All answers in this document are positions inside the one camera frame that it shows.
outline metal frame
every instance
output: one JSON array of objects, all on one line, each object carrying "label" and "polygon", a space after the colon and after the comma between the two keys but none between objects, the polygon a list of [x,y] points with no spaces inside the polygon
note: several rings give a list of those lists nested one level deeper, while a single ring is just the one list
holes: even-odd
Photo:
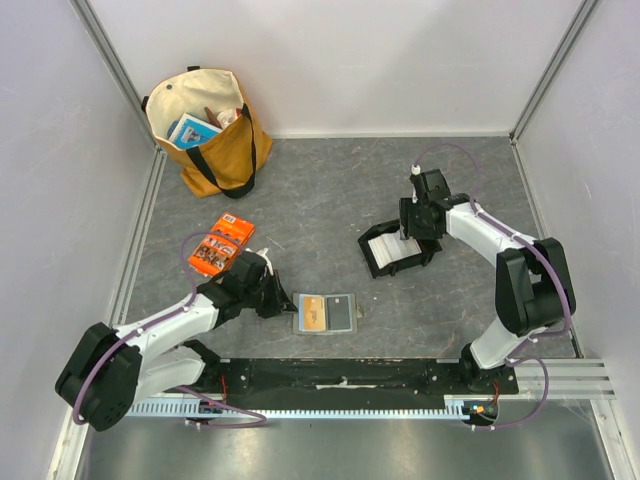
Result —
[{"label": "metal frame", "polygon": [[531,117],[538,109],[538,106],[544,99],[549,87],[553,83],[553,80],[556,78],[560,68],[564,64],[567,59],[571,49],[573,48],[578,36],[584,29],[587,24],[591,14],[595,10],[596,6],[600,0],[583,0],[580,6],[578,7],[578,11],[573,16],[569,27],[564,33],[562,40],[560,40],[560,44],[556,48],[556,51],[553,53],[551,60],[547,64],[544,72],[542,73],[542,77],[538,81],[536,88],[533,89],[533,93],[531,97],[527,101],[527,104],[524,107],[524,110],[520,114],[520,118],[516,121],[516,124],[509,135],[512,140],[517,141],[525,129],[529,125]]},{"label": "metal frame", "polygon": [[591,408],[614,478],[616,480],[640,478],[638,465],[631,453],[633,450],[626,442],[628,435],[624,434],[618,401],[592,400]]},{"label": "metal frame", "polygon": [[116,290],[114,305],[111,309],[107,325],[121,325],[125,323],[127,311],[129,310],[129,301],[131,300],[131,292],[135,284],[138,266],[142,257],[142,249],[144,248],[149,224],[151,223],[151,214],[156,203],[160,182],[162,181],[162,173],[167,163],[167,153],[160,147],[156,147],[153,164],[147,184],[145,185],[142,203],[136,218],[136,223],[127,251],[125,267]]},{"label": "metal frame", "polygon": [[100,52],[100,55],[107,64],[107,68],[111,72],[113,79],[118,84],[118,87],[120,87],[124,98],[133,109],[136,121],[140,125],[140,128],[142,128],[142,131],[145,133],[145,138],[152,145],[155,145],[155,141],[149,127],[149,122],[147,122],[147,117],[140,108],[140,96],[138,95],[133,82],[129,78],[127,71],[122,65],[118,54],[113,48],[113,45],[111,44],[107,33],[102,27],[102,23],[100,23],[96,12],[93,10],[93,7],[89,3],[89,0],[69,1],[80,17],[80,20],[84,24],[87,33],[93,40],[93,43],[95,43],[96,48]]}]

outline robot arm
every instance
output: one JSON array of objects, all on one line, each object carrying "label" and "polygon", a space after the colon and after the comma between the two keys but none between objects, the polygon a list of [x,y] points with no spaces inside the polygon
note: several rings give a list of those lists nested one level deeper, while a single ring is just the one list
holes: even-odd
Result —
[{"label": "robot arm", "polygon": [[[178,385],[195,383],[217,355],[190,337],[219,327],[252,308],[269,318],[295,311],[264,255],[245,251],[223,273],[191,296],[149,318],[117,328],[98,323],[89,328],[56,382],[56,392],[71,406],[89,372],[105,352],[132,332],[138,334],[122,345],[89,386],[80,414],[97,431],[115,425],[129,408],[145,398]],[[148,330],[142,326],[178,312]]]},{"label": "robot arm", "polygon": [[531,243],[547,258],[560,278],[573,314],[576,302],[564,250],[553,238],[537,241],[516,232],[476,204],[476,211],[513,233],[508,236],[498,230],[478,216],[467,195],[451,194],[440,170],[421,173],[419,167],[414,167],[410,180],[414,195],[400,200],[401,236],[437,241],[447,233],[468,244],[496,268],[498,315],[484,334],[462,351],[462,377],[472,385],[503,367],[507,356],[531,335],[562,320],[560,298],[549,275],[514,236]]}]

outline purple cable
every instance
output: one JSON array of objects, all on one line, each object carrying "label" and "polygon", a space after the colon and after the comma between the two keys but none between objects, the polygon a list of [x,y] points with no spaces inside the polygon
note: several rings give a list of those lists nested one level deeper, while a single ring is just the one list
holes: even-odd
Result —
[{"label": "purple cable", "polygon": [[[210,230],[205,230],[205,231],[193,232],[193,233],[187,235],[184,238],[184,240],[182,240],[182,242],[180,243],[180,264],[182,266],[182,270],[184,271],[185,275],[187,276],[187,280],[189,280],[189,285],[191,286],[191,296],[189,297],[187,302],[184,304],[184,306],[180,306],[180,307],[176,308],[175,310],[172,310],[171,312],[162,315],[161,317],[155,318],[155,319],[149,321],[148,323],[145,323],[144,325],[142,325],[140,327],[139,330],[142,330],[143,332],[145,332],[145,331],[149,330],[150,328],[155,327],[159,323],[162,323],[162,322],[164,322],[166,320],[169,320],[170,318],[174,317],[178,313],[184,312],[184,308],[185,307],[190,307],[193,304],[193,302],[195,302],[196,296],[198,295],[198,292],[196,290],[197,289],[196,281],[193,278],[193,276],[191,275],[191,272],[189,270],[189,264],[187,263],[187,260],[184,258],[184,249],[185,249],[185,246],[186,246],[186,244],[187,244],[187,242],[189,240],[191,240],[193,237],[197,237],[197,236],[200,236],[200,235],[214,235],[214,236],[217,236],[217,237],[220,237],[220,238],[224,238],[225,240],[228,240],[229,242],[233,243],[240,250],[244,250],[244,247],[242,245],[240,245],[238,242],[236,242],[235,240],[227,237],[226,235],[218,233],[218,232],[212,232]],[[138,333],[139,330],[134,330],[134,331],[128,333],[127,335],[125,335],[124,337],[119,339],[116,343],[114,343],[111,346],[111,348],[109,348],[109,350],[107,350],[105,352],[105,354],[102,357],[100,357],[100,359],[96,362],[96,364],[93,366],[93,368],[89,372],[89,375],[87,375],[87,378],[85,379],[84,383],[82,384],[82,387],[80,388],[80,392],[78,392],[78,396],[76,397],[76,401],[73,404],[73,421],[74,421],[74,423],[76,425],[84,425],[85,423],[87,423],[86,420],[84,420],[84,419],[82,419],[80,417],[80,408],[82,407],[82,403],[84,402],[84,397],[87,394],[87,391],[89,390],[89,387],[91,386],[91,383],[96,378],[96,375],[98,375],[98,373],[100,372],[100,369],[111,359],[111,357],[114,356],[114,354],[118,351],[118,349],[120,347],[122,347],[124,344],[126,344],[132,338],[134,338],[137,335],[139,335],[139,333]]]},{"label": "purple cable", "polygon": [[216,400],[214,400],[213,398],[209,398],[206,395],[203,395],[201,393],[196,392],[195,390],[191,390],[188,387],[185,387],[184,385],[181,387],[176,387],[176,390],[180,390],[181,392],[184,393],[188,393],[189,395],[193,395],[194,397],[198,397],[200,400],[204,400],[205,402],[209,402],[211,404],[213,404],[215,407],[223,409],[223,410],[229,410],[230,412],[236,412],[236,413],[241,413],[243,415],[248,415],[250,417],[253,418],[257,418],[257,420],[255,422],[251,422],[251,423],[222,423],[222,424],[209,424],[209,423],[201,423],[200,427],[205,427],[205,428],[253,428],[253,427],[259,427],[260,425],[264,425],[267,422],[267,417],[265,417],[264,415],[262,415],[261,413],[257,413],[257,412],[252,412],[250,410],[244,410],[242,408],[238,408],[238,407],[232,407],[231,405],[227,405],[226,403],[221,403],[218,402]]},{"label": "purple cable", "polygon": [[[560,282],[560,278],[558,278],[558,274],[555,272],[555,270],[553,269],[553,267],[551,266],[549,261],[544,257],[544,255],[542,255],[542,253],[540,253],[538,251],[538,249],[536,249],[532,244],[530,244],[524,238],[522,238],[520,235],[518,235],[517,232],[514,232],[513,230],[505,227],[504,225],[502,225],[499,222],[495,221],[489,215],[486,215],[484,212],[482,212],[482,211],[480,211],[478,209],[478,206],[476,205],[476,198],[478,196],[478,192],[480,191],[480,177],[482,175],[482,169],[481,169],[480,161],[471,152],[469,152],[464,147],[461,147],[460,145],[457,145],[455,143],[444,142],[444,143],[439,143],[437,145],[433,145],[433,146],[427,148],[424,152],[422,152],[422,154],[420,154],[418,156],[418,158],[416,158],[416,160],[413,162],[413,165],[414,166],[419,166],[420,161],[422,160],[422,158],[427,153],[429,153],[432,150],[436,150],[436,149],[438,149],[440,147],[445,147],[445,146],[453,147],[453,148],[461,151],[462,153],[464,153],[473,162],[473,166],[474,166],[474,168],[476,170],[476,184],[474,186],[473,195],[472,195],[471,200],[470,200],[469,203],[471,205],[471,209],[476,214],[476,216],[478,218],[482,219],[487,224],[491,225],[496,230],[498,230],[498,231],[504,233],[505,235],[508,235],[509,237],[513,238],[516,242],[518,242],[520,245],[522,245],[527,250],[529,250],[536,257],[536,259],[542,264],[544,269],[547,271],[547,273],[549,274],[549,277],[551,278],[551,281],[553,282],[553,286],[556,288],[556,291],[558,293],[558,297],[560,298],[560,304],[562,306],[562,314],[563,314],[563,317],[564,317],[564,326],[562,327],[561,330],[558,330],[556,332],[541,332],[541,333],[538,333],[538,334],[535,334],[535,335],[531,335],[529,338],[530,339],[537,339],[537,338],[542,338],[542,337],[559,337],[559,336],[564,335],[565,333],[569,332],[571,330],[571,325],[572,325],[571,309],[569,308],[569,301],[567,300],[567,296],[566,296],[566,294],[564,292],[564,288],[562,287],[562,282]],[[540,402],[538,403],[536,408],[533,410],[533,412],[531,412],[529,415],[527,415],[522,420],[518,420],[516,422],[504,423],[504,424],[495,425],[495,426],[493,426],[493,425],[492,426],[484,426],[484,427],[476,426],[475,427],[476,430],[500,430],[500,429],[503,429],[503,428],[517,427],[517,426],[523,425],[524,423],[526,423],[526,422],[528,422],[530,420],[533,420],[540,413],[540,411],[542,410],[542,407],[546,403],[547,397],[549,395],[549,370],[547,369],[547,366],[544,364],[544,362],[542,361],[542,359],[540,357],[535,357],[535,356],[526,357],[526,358],[523,358],[523,359],[520,359],[520,360],[515,360],[515,361],[509,360],[510,357],[512,357],[513,355],[518,354],[525,347],[525,345],[526,345],[526,342],[522,342],[515,349],[513,349],[513,351],[511,353],[509,353],[509,355],[507,355],[507,361],[509,361],[509,364],[512,367],[518,366],[521,363],[524,363],[524,362],[529,361],[529,360],[535,360],[540,364],[540,366],[542,367],[542,372],[544,373],[544,392],[542,393],[542,398],[540,399]]]},{"label": "purple cable", "polygon": [[493,430],[502,430],[503,428],[519,427],[520,425],[524,425],[528,421],[533,420],[536,416],[538,416],[538,414],[542,410],[542,407],[547,402],[547,397],[549,396],[549,370],[547,369],[547,366],[544,364],[544,362],[540,357],[535,357],[535,356],[521,358],[520,360],[511,362],[510,365],[512,367],[517,367],[521,363],[527,362],[529,360],[535,360],[536,362],[538,362],[542,367],[542,373],[544,373],[544,391],[542,392],[542,398],[540,399],[540,402],[538,402],[538,405],[536,405],[536,408],[533,410],[533,412],[531,412],[529,415],[527,415],[523,419],[517,420],[515,422],[501,423],[500,425],[487,425],[487,426],[476,425],[475,430],[493,431]]}]

